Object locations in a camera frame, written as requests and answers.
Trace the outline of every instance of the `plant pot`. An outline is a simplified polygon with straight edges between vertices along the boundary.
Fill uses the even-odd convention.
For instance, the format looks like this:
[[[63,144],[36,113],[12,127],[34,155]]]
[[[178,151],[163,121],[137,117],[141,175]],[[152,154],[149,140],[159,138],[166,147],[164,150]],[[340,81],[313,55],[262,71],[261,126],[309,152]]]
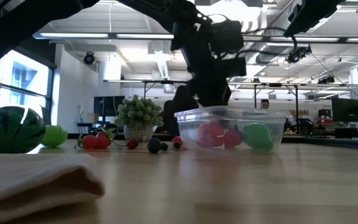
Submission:
[[[153,125],[124,126],[126,140],[137,139],[139,142],[148,142],[153,137]]]

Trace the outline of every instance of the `window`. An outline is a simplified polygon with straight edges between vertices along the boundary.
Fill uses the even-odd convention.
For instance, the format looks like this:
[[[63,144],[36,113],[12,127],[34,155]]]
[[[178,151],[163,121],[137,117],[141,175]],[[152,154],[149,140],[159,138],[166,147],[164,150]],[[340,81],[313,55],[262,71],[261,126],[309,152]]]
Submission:
[[[47,66],[12,50],[0,60],[0,83],[46,95],[49,70]]]
[[[13,50],[0,59],[0,107],[28,106],[42,116],[51,95],[51,68]]]
[[[7,88],[0,89],[0,107],[3,106],[28,106],[42,116],[42,107],[46,105],[44,97],[32,96],[25,93],[19,93]]]

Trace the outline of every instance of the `window frame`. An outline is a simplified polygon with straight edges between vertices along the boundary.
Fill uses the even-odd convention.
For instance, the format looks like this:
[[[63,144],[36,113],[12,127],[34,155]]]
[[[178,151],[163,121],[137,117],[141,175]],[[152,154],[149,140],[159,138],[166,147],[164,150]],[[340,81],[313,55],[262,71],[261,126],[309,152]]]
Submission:
[[[45,98],[45,108],[48,109],[49,111],[51,111],[51,107],[52,107],[52,91],[53,91],[53,74],[54,74],[55,68],[53,68],[51,66],[48,66],[48,65],[46,65],[46,64],[44,64],[42,62],[39,62],[38,60],[36,60],[34,58],[28,57],[27,55],[24,55],[24,54],[22,54],[22,55],[27,57],[27,58],[30,58],[32,60],[35,60],[38,63],[41,63],[42,65],[45,65],[46,67],[48,67],[47,94],[43,95],[43,94],[36,93],[36,92],[30,91],[30,90],[26,90],[24,88],[19,88],[19,87],[16,87],[16,86],[7,85],[7,84],[3,84],[3,83],[0,83],[0,88],[8,89],[8,90],[18,92],[18,93],[22,93],[22,94],[25,94],[25,95]]]

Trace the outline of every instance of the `person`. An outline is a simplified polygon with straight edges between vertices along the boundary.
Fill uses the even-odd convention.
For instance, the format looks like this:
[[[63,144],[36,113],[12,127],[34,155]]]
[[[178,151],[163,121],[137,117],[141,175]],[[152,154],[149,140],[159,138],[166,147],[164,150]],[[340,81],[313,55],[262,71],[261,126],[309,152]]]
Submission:
[[[159,114],[159,116],[162,117],[162,121],[164,124],[163,126],[158,127],[154,131],[155,133],[169,132],[171,120],[175,118],[170,111],[171,104],[172,104],[172,100],[167,100],[164,103],[163,111]]]
[[[179,86],[172,100],[170,114],[174,115],[177,112],[193,109],[198,109],[197,101],[189,94],[189,89],[187,86]],[[169,128],[169,133],[172,136],[179,136],[179,125],[176,117],[173,116],[173,119],[170,120]]]
[[[267,110],[270,106],[270,102],[269,100],[262,100],[260,102],[260,109],[264,109],[264,110]]]

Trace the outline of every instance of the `clear plastic container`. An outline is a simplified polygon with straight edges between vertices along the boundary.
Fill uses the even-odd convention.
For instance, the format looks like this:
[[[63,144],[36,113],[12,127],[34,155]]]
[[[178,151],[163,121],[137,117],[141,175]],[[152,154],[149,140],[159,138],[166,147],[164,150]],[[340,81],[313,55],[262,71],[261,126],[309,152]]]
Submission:
[[[280,145],[286,111],[210,106],[175,113],[185,146],[198,151],[269,153]]]

